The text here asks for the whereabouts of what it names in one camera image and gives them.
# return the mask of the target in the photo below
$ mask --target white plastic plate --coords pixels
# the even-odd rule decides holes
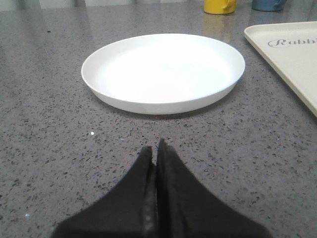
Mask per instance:
[[[317,117],[317,21],[255,25],[244,32]]]
[[[94,94],[140,114],[175,114],[227,95],[245,69],[228,44],[187,34],[133,37],[91,54],[81,74]]]

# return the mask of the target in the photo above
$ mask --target black object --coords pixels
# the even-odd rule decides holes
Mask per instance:
[[[157,191],[161,237],[271,238],[264,227],[206,190],[163,140],[158,147]]]
[[[211,194],[161,140],[101,200],[62,222],[52,238],[271,238]]]
[[[125,177],[101,200],[62,222],[53,238],[155,238],[155,166],[143,147]]]

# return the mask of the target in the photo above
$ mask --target gray speckled countertop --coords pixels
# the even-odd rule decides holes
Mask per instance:
[[[315,4],[289,0],[272,13],[239,0],[226,16],[203,13],[202,1],[0,12],[0,237],[49,237],[161,137],[275,238],[316,237],[317,120],[243,35],[254,24],[316,21]],[[84,59],[153,33],[227,42],[245,73],[225,98],[190,113],[137,115],[101,102],[81,78]]]

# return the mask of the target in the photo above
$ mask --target white plate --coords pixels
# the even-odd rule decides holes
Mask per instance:
[[[155,34],[95,51],[81,74],[94,94],[111,106],[140,114],[175,114],[223,98],[244,69],[242,55],[224,42]]]

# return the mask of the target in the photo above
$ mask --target white tray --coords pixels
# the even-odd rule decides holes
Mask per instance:
[[[228,94],[245,69],[224,42],[186,34],[133,37],[90,55],[82,77],[116,108],[141,114],[183,113]]]
[[[255,25],[244,33],[317,117],[317,21]]]

